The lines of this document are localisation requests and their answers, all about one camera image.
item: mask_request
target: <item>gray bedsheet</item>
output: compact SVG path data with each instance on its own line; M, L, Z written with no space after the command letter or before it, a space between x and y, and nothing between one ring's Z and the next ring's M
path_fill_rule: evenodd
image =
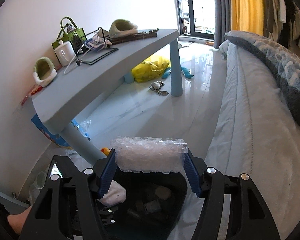
M300 221L300 127L269 69L233 44L207 165L224 174L250 174L285 239ZM169 239L191 239L203 200L189 194ZM230 198L225 198L218 239L225 239Z

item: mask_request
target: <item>glossy floor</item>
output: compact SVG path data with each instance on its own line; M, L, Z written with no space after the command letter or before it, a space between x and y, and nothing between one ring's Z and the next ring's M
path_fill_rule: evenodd
M205 157L218 120L225 80L225 64L220 61L214 64L216 90L211 95L210 77L217 55L211 48L193 43L179 50L181 66L194 74L192 79L182 76L181 97L155 94L149 89L153 81L121 85L88 118L93 144L110 147L110 141L119 135L182 138L194 155ZM169 46L157 52L165 57L170 57L169 53ZM170 77L163 82L161 90L170 93Z

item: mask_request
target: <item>table leg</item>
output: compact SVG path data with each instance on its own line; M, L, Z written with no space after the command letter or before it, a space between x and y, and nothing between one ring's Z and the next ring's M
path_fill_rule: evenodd
M182 95L182 77L180 66L180 55L178 40L170 43L170 61L171 61L171 95L179 97Z
M88 141L71 123L69 123L59 135L91 165L94 165L97 160L107 157L95 147L92 142Z
M134 77L132 75L132 71L130 70L130 72L128 72L127 74L124 75L124 81L127 84L131 84L134 82Z

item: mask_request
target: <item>blue gripper pad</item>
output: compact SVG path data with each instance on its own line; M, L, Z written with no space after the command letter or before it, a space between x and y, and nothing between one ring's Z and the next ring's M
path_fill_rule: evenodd
M104 194L108 193L108 190L110 188L117 167L118 166L115 163L115 152L114 152L110 156L108 163L106 164L100 176L100 186L98 190L98 196L100 198L103 198Z
M183 163L183 168L185 169L192 192L199 197L202 194L200 176L188 153L185 153L185 162Z

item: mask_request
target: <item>white mug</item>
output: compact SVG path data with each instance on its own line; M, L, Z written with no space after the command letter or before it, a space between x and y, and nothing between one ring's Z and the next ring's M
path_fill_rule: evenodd
M65 67L75 56L75 53L69 41L66 42L60 41L59 44L60 45L56 47L54 52L56 53L61 65Z

